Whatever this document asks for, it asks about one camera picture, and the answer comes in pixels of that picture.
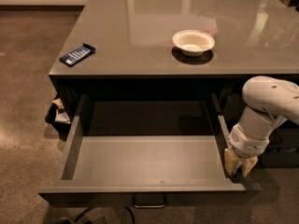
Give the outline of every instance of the drawer handle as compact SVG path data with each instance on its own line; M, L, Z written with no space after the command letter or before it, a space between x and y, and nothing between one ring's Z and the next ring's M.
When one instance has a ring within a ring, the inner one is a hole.
M143 205L143 204L137 204L136 203L136 198L133 198L133 206L136 209L161 209L161 208L165 208L166 207L166 196L164 195L164 202L162 204L151 204L151 205Z

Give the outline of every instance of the gray countertop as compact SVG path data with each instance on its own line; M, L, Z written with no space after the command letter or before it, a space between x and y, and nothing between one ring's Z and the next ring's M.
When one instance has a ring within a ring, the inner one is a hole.
M187 58L172 36L200 30L212 51ZM94 55L52 77L299 74L299 13L278 0L89 0L59 56L88 43Z

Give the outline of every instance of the open drawer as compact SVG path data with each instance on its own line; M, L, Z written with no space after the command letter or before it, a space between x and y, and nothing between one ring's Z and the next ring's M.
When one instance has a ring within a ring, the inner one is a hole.
M223 168L228 131L208 101L93 101L82 95L57 180L56 207L239 203L260 189Z

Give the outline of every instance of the concrete floor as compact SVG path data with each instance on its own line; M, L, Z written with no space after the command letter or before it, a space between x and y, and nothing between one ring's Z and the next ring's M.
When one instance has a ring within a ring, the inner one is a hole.
M48 73L78 18L74 11L0 11L0 220L53 223L84 208L53 208L37 195L50 186L64 149L44 117L55 96ZM245 205L135 210L136 224L298 223L299 169L255 169L262 191ZM123 208L95 208L94 223L131 223Z

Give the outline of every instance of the white bowl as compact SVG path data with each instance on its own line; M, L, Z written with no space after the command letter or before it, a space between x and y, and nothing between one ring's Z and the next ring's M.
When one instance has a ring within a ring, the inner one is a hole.
M174 34L172 40L186 56L199 56L215 45L215 40L211 35L196 30L178 32Z

